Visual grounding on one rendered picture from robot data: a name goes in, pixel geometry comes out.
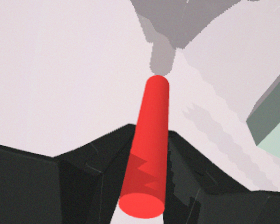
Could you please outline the red peg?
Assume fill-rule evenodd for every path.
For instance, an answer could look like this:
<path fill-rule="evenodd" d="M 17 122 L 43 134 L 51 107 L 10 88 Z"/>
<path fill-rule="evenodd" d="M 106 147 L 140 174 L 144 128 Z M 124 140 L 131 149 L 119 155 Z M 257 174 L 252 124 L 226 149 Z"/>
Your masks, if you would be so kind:
<path fill-rule="evenodd" d="M 167 78 L 147 79 L 120 191 L 119 207 L 127 216 L 152 218 L 165 211 L 169 108 Z"/>

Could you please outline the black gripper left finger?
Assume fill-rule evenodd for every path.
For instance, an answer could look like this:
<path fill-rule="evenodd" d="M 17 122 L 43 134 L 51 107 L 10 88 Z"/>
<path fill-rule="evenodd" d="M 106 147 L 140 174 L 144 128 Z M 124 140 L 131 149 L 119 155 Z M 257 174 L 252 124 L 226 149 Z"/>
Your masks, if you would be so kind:
<path fill-rule="evenodd" d="M 20 224 L 110 224 L 136 123 L 54 158 L 0 144 L 0 218 Z"/>

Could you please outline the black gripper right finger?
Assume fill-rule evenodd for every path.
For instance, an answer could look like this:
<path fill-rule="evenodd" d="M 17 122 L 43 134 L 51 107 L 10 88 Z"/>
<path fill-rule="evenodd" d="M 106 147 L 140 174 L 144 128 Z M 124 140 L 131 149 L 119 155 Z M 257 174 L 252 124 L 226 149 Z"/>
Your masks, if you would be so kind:
<path fill-rule="evenodd" d="M 280 224 L 280 192 L 250 191 L 169 129 L 162 224 Z"/>

